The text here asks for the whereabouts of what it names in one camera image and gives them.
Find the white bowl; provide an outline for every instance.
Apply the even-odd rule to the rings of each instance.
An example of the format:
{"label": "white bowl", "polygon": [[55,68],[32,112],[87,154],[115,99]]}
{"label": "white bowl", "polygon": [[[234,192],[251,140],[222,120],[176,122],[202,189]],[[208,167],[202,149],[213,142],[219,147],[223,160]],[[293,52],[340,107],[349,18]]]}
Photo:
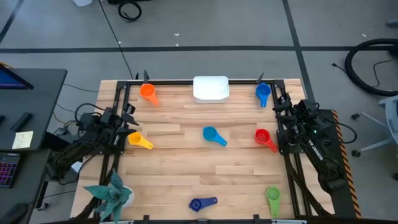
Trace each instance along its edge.
{"label": "white bowl", "polygon": [[193,78],[193,96],[197,103],[225,103],[229,97],[228,78],[225,76]]}

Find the gray floor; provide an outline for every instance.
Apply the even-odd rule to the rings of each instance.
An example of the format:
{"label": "gray floor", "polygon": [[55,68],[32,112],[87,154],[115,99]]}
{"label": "gray floor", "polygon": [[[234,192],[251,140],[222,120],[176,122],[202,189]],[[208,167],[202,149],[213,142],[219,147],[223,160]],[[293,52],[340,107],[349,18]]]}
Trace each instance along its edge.
{"label": "gray floor", "polygon": [[[0,1],[0,29],[14,10],[16,1]],[[175,46],[293,46],[285,9],[280,0],[152,0],[140,2],[142,17],[127,23],[117,15],[115,6],[104,1],[104,9],[122,47]],[[398,37],[398,29],[385,26],[398,18],[395,0],[289,0],[290,10],[301,46],[352,46],[375,38]],[[0,61],[20,68],[66,68],[66,83],[97,90],[100,80],[128,79],[129,72],[118,52],[66,53],[76,48],[115,48],[111,30],[97,1],[76,7],[72,0],[25,0],[7,34],[0,42],[4,49],[61,49],[59,53],[0,54]],[[321,108],[337,110],[340,121],[355,128],[358,140],[347,149],[367,146],[388,137],[366,119],[349,116],[365,111],[384,121],[378,107],[381,98],[355,87],[332,63],[343,66],[347,52],[303,52],[315,99]],[[301,78],[294,51],[225,50],[126,52],[134,73],[146,69],[151,78],[193,78],[197,75],[226,75],[230,78]],[[372,65],[390,58],[383,51],[360,52],[354,69],[368,83],[375,83]],[[383,89],[397,89],[398,64],[389,62],[377,68]],[[63,87],[58,103],[74,110],[86,102],[94,103],[95,93]],[[73,118],[56,107],[58,118]],[[49,131],[61,124],[51,120]],[[352,134],[343,130],[345,139]],[[349,156],[359,205],[363,217],[398,220],[398,172],[396,148],[385,147]],[[73,190],[76,186],[50,184],[47,195]],[[66,220],[73,193],[48,198],[50,208],[34,212],[31,223]]]}

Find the artificial plant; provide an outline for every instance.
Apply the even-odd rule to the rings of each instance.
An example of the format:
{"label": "artificial plant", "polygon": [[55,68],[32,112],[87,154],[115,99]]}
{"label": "artificial plant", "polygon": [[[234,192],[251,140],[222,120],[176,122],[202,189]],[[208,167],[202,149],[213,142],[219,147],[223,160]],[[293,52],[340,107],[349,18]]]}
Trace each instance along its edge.
{"label": "artificial plant", "polygon": [[123,187],[123,181],[116,171],[112,170],[111,184],[109,186],[96,185],[84,187],[84,189],[88,190],[94,197],[104,200],[104,203],[94,211],[103,212],[101,222],[113,213],[113,221],[118,224],[122,206],[129,200],[132,192]]}

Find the white container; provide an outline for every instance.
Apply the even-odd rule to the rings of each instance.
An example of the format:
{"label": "white container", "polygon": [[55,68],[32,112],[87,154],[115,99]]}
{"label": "white container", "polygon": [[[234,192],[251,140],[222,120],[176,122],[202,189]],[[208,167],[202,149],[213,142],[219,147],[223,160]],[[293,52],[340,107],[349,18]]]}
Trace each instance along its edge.
{"label": "white container", "polygon": [[225,76],[193,78],[193,97],[197,103],[225,103],[229,97],[228,78]]}
{"label": "white container", "polygon": [[93,2],[93,0],[73,0],[79,7],[87,6]]}

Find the sticky note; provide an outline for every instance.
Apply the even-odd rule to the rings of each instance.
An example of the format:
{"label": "sticky note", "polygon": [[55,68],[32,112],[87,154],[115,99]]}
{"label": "sticky note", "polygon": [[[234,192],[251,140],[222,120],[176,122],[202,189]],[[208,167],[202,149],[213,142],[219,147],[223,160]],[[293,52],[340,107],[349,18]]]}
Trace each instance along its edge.
{"label": "sticky note", "polygon": [[33,138],[33,131],[24,131],[21,133],[16,133],[14,143],[12,144],[12,149],[23,149],[30,147],[32,138]]}

